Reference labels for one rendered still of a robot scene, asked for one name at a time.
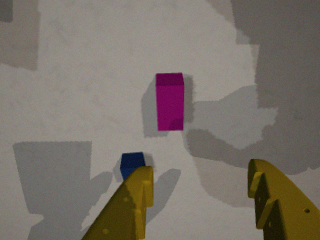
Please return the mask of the small dark blue block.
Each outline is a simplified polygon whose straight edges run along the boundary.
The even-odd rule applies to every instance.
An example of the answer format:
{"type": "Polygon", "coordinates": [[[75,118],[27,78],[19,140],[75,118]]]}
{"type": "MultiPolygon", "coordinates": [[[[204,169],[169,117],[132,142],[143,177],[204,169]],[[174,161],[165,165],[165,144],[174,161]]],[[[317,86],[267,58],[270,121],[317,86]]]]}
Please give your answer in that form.
{"type": "Polygon", "coordinates": [[[143,152],[122,153],[120,171],[123,180],[127,178],[133,170],[140,166],[146,166],[143,152]]]}

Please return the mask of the magenta rectangular block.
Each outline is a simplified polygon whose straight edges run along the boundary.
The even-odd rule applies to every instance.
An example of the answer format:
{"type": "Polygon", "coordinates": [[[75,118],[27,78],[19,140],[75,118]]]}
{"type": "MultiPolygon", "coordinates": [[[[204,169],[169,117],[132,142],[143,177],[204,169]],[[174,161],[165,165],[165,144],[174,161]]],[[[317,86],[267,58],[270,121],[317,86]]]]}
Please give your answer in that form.
{"type": "Polygon", "coordinates": [[[156,74],[158,131],[183,130],[184,80],[182,73],[156,74]]]}

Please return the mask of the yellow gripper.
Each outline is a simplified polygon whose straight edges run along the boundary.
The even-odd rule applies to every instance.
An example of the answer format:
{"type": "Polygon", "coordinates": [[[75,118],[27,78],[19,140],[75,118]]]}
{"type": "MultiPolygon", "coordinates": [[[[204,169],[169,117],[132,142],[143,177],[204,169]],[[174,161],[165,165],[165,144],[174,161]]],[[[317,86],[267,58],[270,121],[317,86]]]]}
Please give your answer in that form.
{"type": "MultiPolygon", "coordinates": [[[[81,240],[145,239],[146,207],[153,206],[151,166],[133,170],[81,240]]],[[[264,240],[320,240],[320,210],[266,160],[248,165],[248,197],[255,200],[256,229],[264,240]]]]}

